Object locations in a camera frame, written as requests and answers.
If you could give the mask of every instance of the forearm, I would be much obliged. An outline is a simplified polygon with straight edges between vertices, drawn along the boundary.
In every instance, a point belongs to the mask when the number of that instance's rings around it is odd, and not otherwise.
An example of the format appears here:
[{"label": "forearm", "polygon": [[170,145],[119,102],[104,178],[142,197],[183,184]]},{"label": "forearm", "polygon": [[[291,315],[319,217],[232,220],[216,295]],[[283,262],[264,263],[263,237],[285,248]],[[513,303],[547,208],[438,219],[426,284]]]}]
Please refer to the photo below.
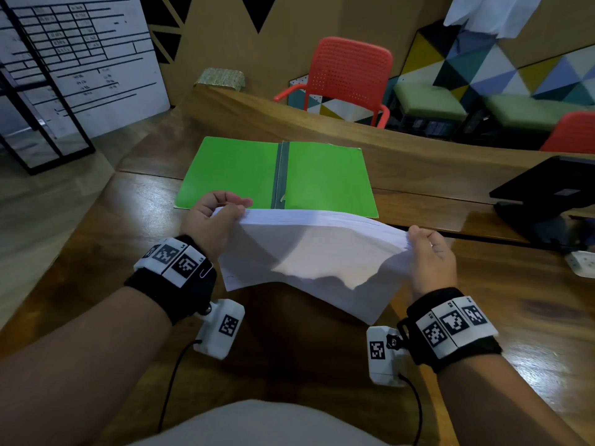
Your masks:
[{"label": "forearm", "polygon": [[461,446],[586,446],[500,355],[470,357],[438,374]]},{"label": "forearm", "polygon": [[1,362],[3,443],[76,445],[93,440],[170,330],[159,305],[125,287]]}]

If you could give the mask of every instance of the wooden desk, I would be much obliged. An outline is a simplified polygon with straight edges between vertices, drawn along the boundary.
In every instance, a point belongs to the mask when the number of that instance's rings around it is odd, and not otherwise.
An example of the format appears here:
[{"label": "wooden desk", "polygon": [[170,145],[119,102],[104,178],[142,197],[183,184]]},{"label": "wooden desk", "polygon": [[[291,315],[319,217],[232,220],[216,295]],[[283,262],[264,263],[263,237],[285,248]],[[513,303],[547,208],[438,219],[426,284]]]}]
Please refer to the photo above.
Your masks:
[{"label": "wooden desk", "polygon": [[[310,114],[234,91],[196,86],[118,169],[183,179],[204,136],[360,147],[370,182],[397,225],[526,242],[502,222],[488,194],[553,153],[443,142]],[[411,194],[430,197],[415,197]],[[579,213],[595,216],[595,208]]]},{"label": "wooden desk", "polygon": [[[177,232],[184,212],[172,208],[180,181],[118,172],[56,262],[4,329],[0,357],[30,344],[117,289],[157,239]],[[574,275],[550,252],[456,240],[461,289],[501,332],[505,356],[536,391],[589,442],[595,442],[595,282]],[[367,326],[281,284],[214,297],[246,307],[245,322],[224,361],[190,352],[168,405],[169,427],[246,398],[314,407],[390,443],[410,443],[417,405],[408,388],[376,387],[368,378]],[[404,288],[379,319],[405,313]],[[198,331],[177,325],[98,444],[124,445],[152,435],[175,360]],[[423,403],[425,444],[456,444],[435,376],[409,367]]]}]

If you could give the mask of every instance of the black wristband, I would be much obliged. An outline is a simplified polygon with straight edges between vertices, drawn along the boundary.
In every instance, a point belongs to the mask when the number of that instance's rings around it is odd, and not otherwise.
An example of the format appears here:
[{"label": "black wristband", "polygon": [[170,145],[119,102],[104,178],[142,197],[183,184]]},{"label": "black wristband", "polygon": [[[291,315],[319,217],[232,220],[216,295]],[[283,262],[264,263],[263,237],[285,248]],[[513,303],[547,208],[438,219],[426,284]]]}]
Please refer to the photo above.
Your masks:
[{"label": "black wristband", "polygon": [[[188,244],[206,256],[190,236],[181,235],[175,239]],[[201,264],[212,266],[208,259]],[[216,279],[217,271],[215,269],[211,269],[204,278],[195,272],[179,288],[160,274],[140,268],[126,279],[124,286],[130,286],[153,299],[163,308],[171,324],[174,325],[196,312],[201,314],[208,312]]]},{"label": "black wristband", "polygon": [[432,308],[443,304],[457,297],[464,297],[464,294],[457,288],[442,288],[427,293],[420,299],[417,299],[409,308],[407,308],[408,317],[400,321],[397,325],[405,347],[411,353],[411,357],[416,365],[426,364],[430,366],[435,373],[443,368],[467,357],[485,354],[502,354],[502,348],[494,337],[485,337],[476,339],[472,343],[459,347],[450,355],[438,359],[428,344],[423,333],[417,327],[416,322],[422,316],[425,316]]}]

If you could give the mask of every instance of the wooden floor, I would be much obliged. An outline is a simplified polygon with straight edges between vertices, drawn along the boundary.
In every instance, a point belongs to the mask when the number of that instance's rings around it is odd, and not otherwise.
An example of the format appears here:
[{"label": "wooden floor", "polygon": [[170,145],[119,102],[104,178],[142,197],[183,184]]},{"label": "wooden floor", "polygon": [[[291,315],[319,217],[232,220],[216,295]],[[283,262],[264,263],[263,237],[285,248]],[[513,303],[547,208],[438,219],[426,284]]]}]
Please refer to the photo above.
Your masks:
[{"label": "wooden floor", "polygon": [[0,150],[0,328],[56,258],[118,161],[164,114],[96,137],[93,155],[33,177]]}]

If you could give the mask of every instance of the black cable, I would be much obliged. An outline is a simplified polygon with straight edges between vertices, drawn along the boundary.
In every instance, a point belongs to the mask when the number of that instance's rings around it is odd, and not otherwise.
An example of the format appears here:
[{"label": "black cable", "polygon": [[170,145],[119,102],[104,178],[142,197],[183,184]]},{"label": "black cable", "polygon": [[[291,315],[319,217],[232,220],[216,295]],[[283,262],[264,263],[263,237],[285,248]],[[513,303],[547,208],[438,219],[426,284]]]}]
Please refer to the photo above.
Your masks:
[{"label": "black cable", "polygon": [[163,419],[165,418],[165,410],[167,408],[167,403],[170,400],[171,387],[174,386],[175,373],[176,373],[176,371],[178,371],[178,366],[180,366],[180,362],[182,361],[182,357],[184,356],[184,354],[186,353],[186,351],[188,350],[188,348],[190,346],[194,346],[195,344],[201,344],[201,343],[202,343],[202,340],[201,339],[196,339],[196,340],[192,341],[190,344],[186,345],[186,347],[184,347],[182,349],[182,352],[178,356],[178,361],[175,362],[174,372],[171,373],[170,387],[167,389],[167,395],[165,397],[165,402],[163,404],[163,409],[161,410],[161,417],[159,419],[159,426],[157,427],[157,433],[158,434],[161,432],[161,428],[163,427]]},{"label": "black cable", "polygon": [[399,373],[399,379],[401,379],[403,382],[407,383],[407,385],[409,385],[411,387],[411,389],[413,390],[413,394],[415,394],[415,399],[417,400],[417,409],[420,412],[420,422],[418,423],[417,426],[417,434],[415,434],[415,440],[413,440],[413,446],[417,445],[417,442],[420,440],[420,436],[421,436],[421,426],[424,422],[424,417],[422,415],[422,411],[421,411],[421,400],[420,400],[420,395],[417,394],[417,390],[415,389],[415,387],[413,386],[413,384],[411,383],[411,381],[405,377],[404,375],[402,375],[401,373]]}]

